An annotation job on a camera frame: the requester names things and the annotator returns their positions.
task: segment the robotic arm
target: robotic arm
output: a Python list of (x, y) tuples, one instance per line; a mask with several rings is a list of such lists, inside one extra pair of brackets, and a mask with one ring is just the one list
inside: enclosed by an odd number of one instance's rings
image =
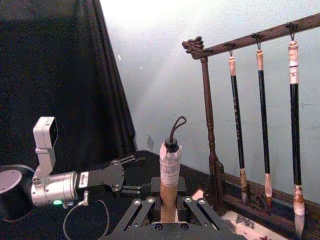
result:
[(31, 198), (37, 206), (63, 204), (67, 208), (72, 206), (78, 196), (83, 196), (85, 191), (94, 192), (97, 186), (109, 186), (114, 193), (138, 195), (141, 187), (123, 186), (124, 168), (123, 165), (136, 162), (133, 155), (119, 160), (113, 160), (110, 166), (92, 170), (50, 175), (56, 157), (54, 146), (58, 139), (58, 128), (56, 118), (42, 116), (33, 128), (33, 135), (36, 144), (35, 152), (39, 159), (39, 166), (36, 168), (32, 178)]

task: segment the camera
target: camera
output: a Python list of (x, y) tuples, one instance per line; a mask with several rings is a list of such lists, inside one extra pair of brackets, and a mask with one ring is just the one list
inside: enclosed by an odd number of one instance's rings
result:
[(42, 116), (33, 128), (35, 140), (35, 153), (38, 155), (39, 166), (35, 170), (32, 181), (39, 185), (53, 170), (56, 163), (54, 146), (58, 139), (58, 127), (56, 118)]
[(40, 117), (33, 128), (33, 135), (38, 149), (53, 149), (58, 139), (56, 118)]

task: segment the white wall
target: white wall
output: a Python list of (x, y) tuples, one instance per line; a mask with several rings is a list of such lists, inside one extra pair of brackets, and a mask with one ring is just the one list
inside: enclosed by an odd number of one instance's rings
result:
[[(182, 41), (202, 36), (204, 46), (239, 38), (320, 12), (318, 0), (101, 0), (108, 33), (133, 118), (139, 150), (159, 153), (180, 115), (176, 133), (183, 163), (209, 172), (208, 132), (201, 63)], [(320, 203), (320, 28), (296, 34), (299, 44), (300, 142), (305, 197)], [(262, 43), (271, 175), (275, 189), (292, 193), (288, 44)], [(259, 82), (255, 45), (235, 50), (248, 180), (264, 183)], [(209, 58), (216, 151), (227, 173), (238, 176), (238, 147), (229, 53)], [(148, 136), (154, 148), (147, 145)]]

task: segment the wooden holder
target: wooden holder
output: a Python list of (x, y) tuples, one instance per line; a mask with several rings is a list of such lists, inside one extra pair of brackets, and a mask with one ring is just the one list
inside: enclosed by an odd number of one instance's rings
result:
[(160, 195), (162, 199), (161, 222), (174, 223), (176, 221), (176, 200), (178, 194), (178, 184), (165, 186), (161, 182)]
[[(312, 28), (320, 27), (320, 13), (308, 16), (297, 21), (298, 24), (295, 32), (301, 32)], [(286, 28), (286, 24), (273, 27), (258, 33), (262, 36), (260, 42), (272, 40), (282, 36), (287, 36), (290, 31)], [(234, 49), (256, 44), (257, 41), (251, 35), (241, 37), (231, 41), (234, 44)], [(273, 189), (272, 195), (266, 196), (264, 185), (257, 184), (252, 181), (247, 181), (249, 201), (243, 204), (241, 199), (241, 179), (239, 177), (224, 173), (223, 164), (218, 160), (216, 155), (215, 135), (214, 135), (214, 119), (212, 111), (212, 101), (210, 92), (209, 70), (208, 70), (208, 56), (213, 56), (219, 53), (228, 52), (229, 47), (225, 43), (204, 48), (202, 38), (199, 36), (196, 39), (190, 39), (182, 43), (186, 52), (191, 54), (193, 59), (201, 59), (202, 77), (205, 99), (206, 122), (208, 126), (209, 135), (209, 166), (210, 179), (209, 186), (204, 192), (204, 197), (213, 206), (219, 214), (225, 212), (224, 210), (233, 210), (237, 213), (248, 217), (269, 229), (285, 236), (289, 239), (296, 238), (296, 227), (294, 222), (294, 196), (282, 191)], [(292, 44), (292, 50), (295, 49), (295, 44)], [(259, 70), (263, 70), (262, 51), (257, 52)], [(230, 74), (236, 74), (234, 66), (234, 58), (229, 59)], [(295, 194), (295, 202), (301, 202), (301, 194)], [(268, 204), (272, 203), (272, 209), (268, 208)], [(304, 200), (305, 206), (305, 225), (302, 238), (303, 239), (318, 239), (320, 240), (320, 204)]]

